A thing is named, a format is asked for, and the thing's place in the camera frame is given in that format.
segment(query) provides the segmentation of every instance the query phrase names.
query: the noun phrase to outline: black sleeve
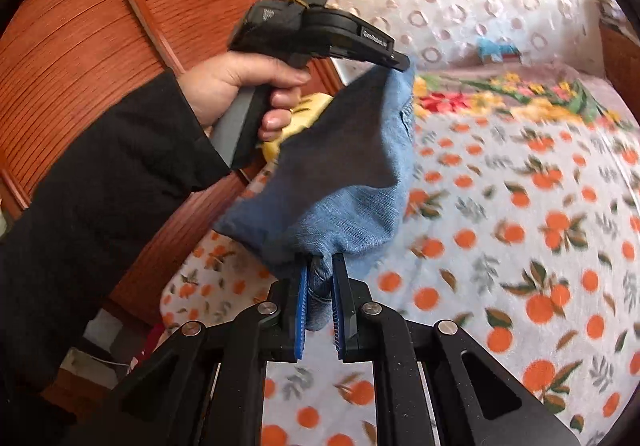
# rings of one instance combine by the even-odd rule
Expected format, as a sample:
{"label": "black sleeve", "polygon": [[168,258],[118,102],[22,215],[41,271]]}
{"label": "black sleeve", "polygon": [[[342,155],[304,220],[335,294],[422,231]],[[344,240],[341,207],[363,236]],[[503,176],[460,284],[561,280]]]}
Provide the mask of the black sleeve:
{"label": "black sleeve", "polygon": [[0,347],[44,387],[142,248],[228,173],[174,74],[134,90],[55,162],[0,253]]}

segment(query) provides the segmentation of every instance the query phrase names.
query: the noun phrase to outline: silver screw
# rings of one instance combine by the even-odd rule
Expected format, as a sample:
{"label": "silver screw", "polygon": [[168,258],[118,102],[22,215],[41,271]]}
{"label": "silver screw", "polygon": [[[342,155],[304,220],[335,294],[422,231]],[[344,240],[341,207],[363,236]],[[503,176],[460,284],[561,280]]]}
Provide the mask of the silver screw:
{"label": "silver screw", "polygon": [[180,332],[185,336],[197,336],[202,330],[202,324],[199,321],[187,321],[182,327]]}
{"label": "silver screw", "polygon": [[258,312],[260,314],[264,314],[265,316],[269,316],[278,310],[278,306],[274,304],[272,301],[263,301],[258,305]]}
{"label": "silver screw", "polygon": [[453,334],[458,332],[458,326],[451,320],[442,320],[440,323],[438,323],[438,330],[443,334],[449,334],[449,336],[453,336]]}
{"label": "silver screw", "polygon": [[362,306],[362,312],[364,312],[364,314],[368,314],[369,316],[377,316],[382,312],[382,305],[374,301],[368,301]]}

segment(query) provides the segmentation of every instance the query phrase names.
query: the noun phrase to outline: blue denim cloth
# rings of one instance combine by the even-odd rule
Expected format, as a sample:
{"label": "blue denim cloth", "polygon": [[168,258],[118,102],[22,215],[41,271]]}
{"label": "blue denim cloth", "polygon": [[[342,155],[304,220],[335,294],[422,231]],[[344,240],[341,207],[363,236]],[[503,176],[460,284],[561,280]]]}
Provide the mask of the blue denim cloth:
{"label": "blue denim cloth", "polygon": [[264,190],[236,202],[214,229],[279,278],[310,255],[306,328],[331,317],[332,255],[363,278],[398,229],[413,173],[414,66],[381,66],[340,90],[319,119],[286,140]]}

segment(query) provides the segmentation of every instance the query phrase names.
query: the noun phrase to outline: bed sheet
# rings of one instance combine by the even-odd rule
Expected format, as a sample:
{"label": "bed sheet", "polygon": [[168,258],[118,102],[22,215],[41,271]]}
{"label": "bed sheet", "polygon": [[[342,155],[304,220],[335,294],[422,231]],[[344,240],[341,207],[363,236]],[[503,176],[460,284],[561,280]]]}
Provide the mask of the bed sheet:
{"label": "bed sheet", "polygon": [[[450,77],[467,79],[438,76],[452,87],[444,96],[459,92]],[[514,72],[487,79],[516,82]],[[543,82],[517,79],[529,89]],[[558,91],[571,94],[576,80],[544,87],[567,82]],[[434,82],[425,76],[417,85]],[[508,106],[495,90],[463,86],[458,112],[418,108],[405,217],[366,282],[374,299],[409,320],[457,321],[581,444],[594,446],[640,372],[636,133],[606,108],[585,122],[581,111],[559,111],[545,98]],[[437,111],[436,102],[428,106]],[[244,195],[257,194],[273,172],[264,169]],[[264,300],[273,281],[239,244],[211,232],[167,285],[164,323],[232,320]],[[339,362],[330,326],[307,333],[302,361],[270,363],[267,377],[264,446],[374,443],[370,365]]]}

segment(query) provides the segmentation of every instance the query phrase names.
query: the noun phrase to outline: wooden headboard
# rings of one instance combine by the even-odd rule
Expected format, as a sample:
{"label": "wooden headboard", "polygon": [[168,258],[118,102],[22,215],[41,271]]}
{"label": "wooden headboard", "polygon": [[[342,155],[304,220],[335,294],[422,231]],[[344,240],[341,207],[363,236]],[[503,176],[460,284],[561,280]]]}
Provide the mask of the wooden headboard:
{"label": "wooden headboard", "polygon": [[[68,144],[123,95],[165,68],[177,74],[225,50],[256,0],[25,0],[0,38],[0,193],[14,211]],[[334,94],[329,61],[303,92]],[[260,168],[194,194],[146,246],[107,309],[160,320],[166,282]]]}

